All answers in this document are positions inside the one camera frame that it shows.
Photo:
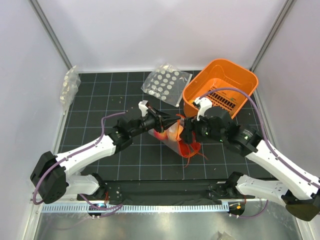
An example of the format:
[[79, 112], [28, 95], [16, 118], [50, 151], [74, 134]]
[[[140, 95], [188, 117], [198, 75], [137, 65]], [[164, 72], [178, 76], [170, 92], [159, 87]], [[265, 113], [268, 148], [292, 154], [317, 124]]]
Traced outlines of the red toy lobster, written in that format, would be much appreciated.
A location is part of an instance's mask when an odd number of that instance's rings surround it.
[[195, 137], [193, 136], [192, 143], [186, 143], [182, 137], [180, 137], [180, 134], [184, 130], [184, 120], [185, 116], [181, 114], [176, 114], [176, 116], [180, 117], [180, 119], [177, 121], [178, 124], [178, 130], [175, 135], [175, 139], [178, 142], [178, 153], [183, 157], [187, 159], [187, 163], [183, 165], [183, 168], [187, 168], [190, 164], [190, 159], [196, 155], [202, 156], [205, 160], [208, 160], [208, 158], [203, 154], [200, 153], [200, 150], [202, 148], [202, 144], [199, 142], [196, 142]]

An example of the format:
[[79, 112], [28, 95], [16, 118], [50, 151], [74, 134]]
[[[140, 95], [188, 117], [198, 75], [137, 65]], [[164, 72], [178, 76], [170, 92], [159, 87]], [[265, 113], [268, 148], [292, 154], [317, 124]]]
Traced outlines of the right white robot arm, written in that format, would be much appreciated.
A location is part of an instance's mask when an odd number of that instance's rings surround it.
[[320, 213], [320, 179], [285, 157], [255, 128], [236, 124], [226, 110], [210, 107], [200, 116], [185, 118], [180, 138], [188, 144], [193, 140], [219, 141], [277, 179], [270, 182], [235, 171], [221, 188], [230, 198], [239, 195], [263, 198], [306, 222]]

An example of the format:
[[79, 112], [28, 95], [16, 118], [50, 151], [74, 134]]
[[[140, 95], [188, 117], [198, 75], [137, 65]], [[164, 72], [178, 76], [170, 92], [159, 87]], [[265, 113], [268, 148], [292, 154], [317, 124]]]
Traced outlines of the orange zip top bag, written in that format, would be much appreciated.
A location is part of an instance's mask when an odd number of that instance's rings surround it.
[[180, 134], [184, 130], [185, 117], [182, 115], [178, 116], [180, 117], [180, 120], [163, 133], [157, 132], [154, 129], [149, 130], [148, 133], [180, 156], [184, 158], [191, 158], [200, 154], [201, 144], [196, 142], [195, 139], [192, 140], [192, 143], [188, 144], [180, 138]]

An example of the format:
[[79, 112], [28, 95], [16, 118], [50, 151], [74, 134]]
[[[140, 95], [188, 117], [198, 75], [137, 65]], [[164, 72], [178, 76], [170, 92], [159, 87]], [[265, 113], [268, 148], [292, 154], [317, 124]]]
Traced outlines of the toy peach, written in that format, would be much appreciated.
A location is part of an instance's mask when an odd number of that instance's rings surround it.
[[179, 142], [181, 140], [180, 133], [182, 132], [183, 127], [178, 124], [172, 125], [167, 131], [167, 138], [172, 142]]

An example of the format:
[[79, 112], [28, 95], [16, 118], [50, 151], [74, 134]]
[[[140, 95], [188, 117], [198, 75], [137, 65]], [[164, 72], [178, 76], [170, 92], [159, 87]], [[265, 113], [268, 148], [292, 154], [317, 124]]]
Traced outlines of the red toy apple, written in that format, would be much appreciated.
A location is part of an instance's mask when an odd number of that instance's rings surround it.
[[168, 138], [167, 133], [165, 131], [164, 132], [154, 131], [154, 136], [160, 141], [164, 141]]

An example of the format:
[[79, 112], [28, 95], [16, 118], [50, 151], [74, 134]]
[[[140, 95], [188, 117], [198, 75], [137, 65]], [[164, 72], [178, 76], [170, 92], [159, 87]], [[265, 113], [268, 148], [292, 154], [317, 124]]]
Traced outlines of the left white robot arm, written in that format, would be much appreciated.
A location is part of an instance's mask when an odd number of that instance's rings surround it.
[[101, 200], [106, 195], [103, 180], [96, 174], [78, 175], [81, 169], [101, 159], [113, 156], [133, 143], [133, 138], [149, 130], [163, 133], [174, 125], [180, 117], [161, 112], [152, 107], [138, 108], [116, 113], [117, 123], [112, 128], [105, 128], [107, 116], [100, 121], [100, 136], [78, 148], [63, 153], [43, 153], [30, 180], [35, 190], [32, 201], [35, 205], [51, 204], [64, 195], [85, 194], [94, 200]]

